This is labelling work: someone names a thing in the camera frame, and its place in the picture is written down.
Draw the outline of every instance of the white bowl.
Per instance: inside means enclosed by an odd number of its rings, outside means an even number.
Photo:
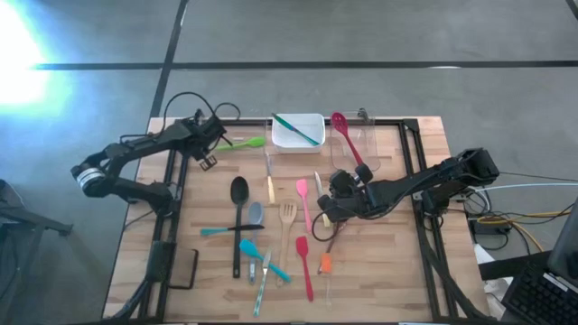
[[[273,119],[272,138],[279,153],[318,153],[325,143],[325,120],[321,114],[277,114],[297,130],[317,141],[312,145],[296,132]]]

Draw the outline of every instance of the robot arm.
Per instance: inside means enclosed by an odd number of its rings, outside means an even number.
[[[70,172],[82,191],[89,197],[103,198],[115,194],[123,200],[145,200],[159,215],[169,212],[173,195],[166,184],[153,182],[146,185],[119,177],[123,167],[133,160],[165,150],[176,150],[202,161],[206,171],[217,163],[209,156],[210,145],[227,132],[219,118],[212,115],[201,122],[202,113],[177,120],[157,134],[149,134],[119,144],[109,144],[103,151],[87,157]]]
[[[374,219],[385,216],[401,199],[421,191],[424,211],[434,214],[447,208],[451,196],[469,186],[491,184],[499,171],[484,149],[468,149],[426,170],[396,181],[370,181],[369,169],[357,168],[358,180],[343,170],[330,177],[331,196],[318,200],[331,222],[359,217]]]

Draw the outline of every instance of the gray floor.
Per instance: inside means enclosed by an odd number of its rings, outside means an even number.
[[[39,62],[135,63],[163,61],[178,1],[8,4],[42,53]],[[564,0],[200,0],[188,7],[175,61],[578,60],[577,33]],[[18,82],[0,76],[9,89],[3,96],[22,85],[28,92],[31,85],[42,88],[29,102],[0,97],[0,178],[29,209],[74,223],[71,237],[47,233],[15,323],[99,317],[126,204],[84,197],[69,170],[121,134],[146,129],[159,75],[43,71]],[[380,116],[439,115],[453,153],[483,146],[503,171],[577,178],[576,84],[576,68],[174,71],[166,95],[194,90],[212,103],[238,104],[244,116],[358,107]],[[170,115],[196,107],[180,100]],[[126,177],[135,169],[127,166]],[[496,184],[530,181],[542,182],[504,175]],[[496,210],[538,212],[567,206],[578,188],[490,195]],[[563,222],[528,229],[551,248]],[[480,242],[497,245],[499,238]],[[497,258],[524,253],[517,235],[492,252]]]

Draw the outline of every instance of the wooden table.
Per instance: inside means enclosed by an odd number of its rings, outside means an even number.
[[[424,152],[428,166],[450,156],[443,131],[442,119],[437,116],[418,117]],[[162,119],[153,118],[149,131],[158,132]],[[263,135],[264,127],[228,127],[228,137]],[[376,128],[378,157],[381,167],[374,173],[374,180],[397,179],[406,175],[403,151],[396,127]],[[303,205],[295,190],[295,182],[301,178],[309,181],[308,204],[312,216],[317,215],[317,193],[313,172],[321,177],[325,190],[329,176],[334,172],[327,145],[321,154],[274,154],[273,179],[277,201],[294,199],[299,202],[297,218],[291,229],[288,266],[286,272],[293,282],[281,288],[275,286],[275,274],[270,273],[261,307],[261,316],[253,317],[260,270],[257,269],[255,285],[247,280],[248,258],[241,260],[241,278],[232,278],[233,234],[226,233],[201,237],[205,227],[231,227],[235,224],[235,207],[231,203],[231,181],[241,175],[247,179],[250,189],[249,203],[243,211],[247,221],[247,209],[251,202],[265,205],[265,230],[260,232],[257,245],[263,253],[273,248],[272,262],[279,259],[281,228],[278,207],[269,205],[266,187],[266,166],[263,150],[250,149],[216,153],[219,164],[203,172],[191,160],[184,192],[182,216],[178,233],[179,252],[174,266],[173,282],[183,283],[191,269],[187,249],[200,251],[199,267],[194,288],[190,291],[170,291],[166,307],[166,321],[172,322],[219,322],[219,321],[396,321],[430,320],[426,296],[424,272],[417,244],[415,222],[410,200],[405,199],[387,217],[374,221],[353,218],[340,234],[332,251],[333,275],[331,276],[332,310],[325,305],[325,278],[315,273],[326,243],[315,241],[308,235],[308,264],[314,290],[314,302],[305,295],[303,266],[295,250],[295,239],[305,232]],[[140,162],[137,181],[149,183],[161,181],[164,175],[167,152],[144,158]],[[417,159],[413,157],[415,169]],[[134,219],[150,208],[145,204],[131,207],[126,221]],[[134,292],[144,277],[146,261],[151,245],[154,218],[142,219],[128,228],[119,247],[115,272],[110,284],[105,315],[118,311]],[[443,224],[443,240],[453,278],[463,292],[482,312],[488,313],[488,305],[480,272],[476,263],[465,217],[450,212]],[[443,289],[436,279],[438,296],[445,311]]]

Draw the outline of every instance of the wooden fork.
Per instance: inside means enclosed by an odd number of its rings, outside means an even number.
[[[281,219],[281,254],[279,255],[279,268],[285,271],[287,264],[287,248],[289,247],[289,235],[291,225],[297,215],[297,202],[295,200],[283,200],[279,205],[279,218]],[[283,285],[283,279],[277,277],[277,286]]]

